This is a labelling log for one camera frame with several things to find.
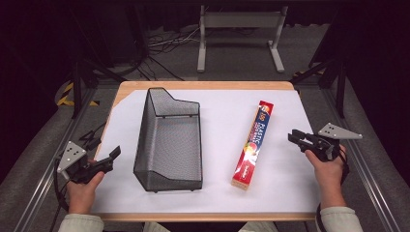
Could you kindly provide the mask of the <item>black clamp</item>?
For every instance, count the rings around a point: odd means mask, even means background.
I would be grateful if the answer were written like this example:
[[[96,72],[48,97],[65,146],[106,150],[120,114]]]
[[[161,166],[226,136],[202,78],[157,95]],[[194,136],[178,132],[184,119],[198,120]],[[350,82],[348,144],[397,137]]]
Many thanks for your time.
[[[79,141],[82,141],[82,147],[86,150],[86,151],[92,151],[94,149],[96,149],[100,143],[102,142],[102,138],[101,137],[97,137],[97,132],[102,129],[105,126],[105,123],[102,123],[101,125],[99,125],[96,129],[94,130],[90,130],[88,132],[86,132],[85,134],[83,134],[80,138]]]

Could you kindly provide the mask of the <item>aluminium rail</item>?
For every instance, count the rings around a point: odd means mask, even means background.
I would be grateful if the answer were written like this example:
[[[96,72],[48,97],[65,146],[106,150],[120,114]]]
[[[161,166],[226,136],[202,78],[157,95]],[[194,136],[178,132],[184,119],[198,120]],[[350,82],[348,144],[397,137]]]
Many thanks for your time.
[[[355,93],[346,91],[343,116],[337,112],[335,92],[324,90],[322,95],[337,125],[364,136],[346,142],[353,163],[346,190],[364,230],[410,232],[410,188],[396,171]]]
[[[25,196],[25,199],[17,203],[22,213],[18,215],[12,232],[29,232],[43,203],[51,205],[51,210],[44,213],[45,218],[53,219],[54,210],[59,207],[53,189],[55,161],[64,153],[86,112],[86,103],[92,100],[95,93],[95,89],[84,91],[83,106],[75,118],[73,107],[58,107],[56,114],[39,131],[17,162],[16,171],[21,174],[21,185],[15,189],[15,196]]]

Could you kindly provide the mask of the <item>white paper-covered wooden board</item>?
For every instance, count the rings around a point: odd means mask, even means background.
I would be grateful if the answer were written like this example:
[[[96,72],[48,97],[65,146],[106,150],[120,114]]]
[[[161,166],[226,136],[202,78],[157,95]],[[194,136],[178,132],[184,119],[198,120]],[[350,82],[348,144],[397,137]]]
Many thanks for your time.
[[[94,212],[120,214],[312,213],[319,190],[312,165],[287,139],[310,124],[294,91],[174,90],[179,100],[199,102],[203,186],[195,191],[147,192],[134,176],[140,123],[146,93],[135,90],[111,110],[98,156],[121,149],[114,168],[97,188]],[[249,188],[232,186],[237,161],[248,138],[257,106],[274,109]]]

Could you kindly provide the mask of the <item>person's left hand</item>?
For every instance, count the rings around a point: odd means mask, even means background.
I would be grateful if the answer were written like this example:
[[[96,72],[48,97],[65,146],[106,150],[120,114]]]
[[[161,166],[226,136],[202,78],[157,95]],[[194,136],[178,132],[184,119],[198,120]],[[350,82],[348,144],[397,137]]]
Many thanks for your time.
[[[70,214],[90,214],[96,197],[96,189],[103,177],[104,173],[100,171],[88,184],[76,184],[72,181],[67,183]]]

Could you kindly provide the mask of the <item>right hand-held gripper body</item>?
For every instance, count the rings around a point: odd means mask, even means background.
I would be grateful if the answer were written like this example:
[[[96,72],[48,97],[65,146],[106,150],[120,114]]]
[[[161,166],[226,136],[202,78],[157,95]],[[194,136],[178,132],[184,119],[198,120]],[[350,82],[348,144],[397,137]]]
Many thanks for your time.
[[[306,133],[302,151],[311,150],[321,161],[335,160],[340,154],[341,139],[362,139],[360,133],[328,123],[316,134]]]

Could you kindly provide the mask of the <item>white metal stand frame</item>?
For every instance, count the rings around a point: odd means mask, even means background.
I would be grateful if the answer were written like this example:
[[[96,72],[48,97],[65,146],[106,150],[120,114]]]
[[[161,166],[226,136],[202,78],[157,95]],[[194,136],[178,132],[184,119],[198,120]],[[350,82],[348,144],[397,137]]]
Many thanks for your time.
[[[287,16],[288,7],[273,12],[208,12],[200,8],[200,41],[197,59],[197,71],[205,72],[206,65],[206,29],[207,28],[273,28],[275,36],[267,42],[278,73],[284,72],[284,65],[278,53],[278,41]]]

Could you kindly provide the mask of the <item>yellow black striped tape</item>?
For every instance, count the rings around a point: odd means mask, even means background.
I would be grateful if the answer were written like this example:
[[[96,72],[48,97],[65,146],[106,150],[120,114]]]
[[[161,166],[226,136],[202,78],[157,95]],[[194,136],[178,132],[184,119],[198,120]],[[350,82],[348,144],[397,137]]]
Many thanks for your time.
[[[74,101],[69,99],[69,94],[73,90],[73,83],[69,81],[67,85],[64,87],[61,97],[57,101],[57,105],[68,105],[74,106]]]

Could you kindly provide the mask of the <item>black tripod stand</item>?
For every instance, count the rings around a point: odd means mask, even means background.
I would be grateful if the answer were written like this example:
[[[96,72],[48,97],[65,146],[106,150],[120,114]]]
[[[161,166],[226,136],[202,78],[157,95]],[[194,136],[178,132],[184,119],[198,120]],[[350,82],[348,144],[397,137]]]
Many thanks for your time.
[[[125,78],[119,74],[110,71],[109,69],[98,65],[97,63],[89,59],[77,59],[73,62],[73,102],[74,102],[74,111],[73,119],[76,119],[79,115],[82,106],[85,104],[85,101],[82,99],[82,85],[85,85],[87,89],[96,89],[99,81],[97,75],[94,73],[94,70],[104,74],[108,78],[111,78],[119,83],[125,81]]]
[[[316,66],[301,72],[293,77],[290,82],[295,85],[314,74],[323,71],[318,80],[318,85],[322,89],[329,89],[334,82],[337,83],[336,90],[336,110],[340,118],[344,118],[344,92],[346,82],[346,68],[344,62],[340,59],[330,59],[317,64]]]

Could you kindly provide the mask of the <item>red plastic wrap box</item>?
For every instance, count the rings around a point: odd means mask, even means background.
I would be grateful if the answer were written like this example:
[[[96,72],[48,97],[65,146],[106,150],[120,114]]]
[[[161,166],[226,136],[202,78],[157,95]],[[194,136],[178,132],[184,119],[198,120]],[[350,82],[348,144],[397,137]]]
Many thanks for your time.
[[[249,129],[249,135],[234,170],[231,180],[232,186],[244,190],[249,188],[273,109],[272,103],[259,102]]]

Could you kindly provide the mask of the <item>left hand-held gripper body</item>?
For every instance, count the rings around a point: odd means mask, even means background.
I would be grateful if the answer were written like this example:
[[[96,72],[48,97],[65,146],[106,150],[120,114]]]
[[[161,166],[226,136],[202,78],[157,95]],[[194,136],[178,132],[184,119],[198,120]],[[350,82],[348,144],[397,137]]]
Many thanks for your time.
[[[99,173],[95,162],[89,162],[87,152],[69,141],[57,166],[57,172],[76,184],[88,184]]]

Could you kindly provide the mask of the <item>person's right hand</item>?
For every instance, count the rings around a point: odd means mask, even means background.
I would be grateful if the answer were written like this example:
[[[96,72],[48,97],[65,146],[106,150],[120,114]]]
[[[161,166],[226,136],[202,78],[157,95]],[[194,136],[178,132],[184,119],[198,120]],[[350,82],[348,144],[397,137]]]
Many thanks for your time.
[[[345,207],[341,179],[343,173],[343,160],[345,148],[340,146],[340,156],[333,161],[322,162],[311,150],[306,150],[305,155],[314,167],[314,174],[320,189],[321,209],[330,207]]]

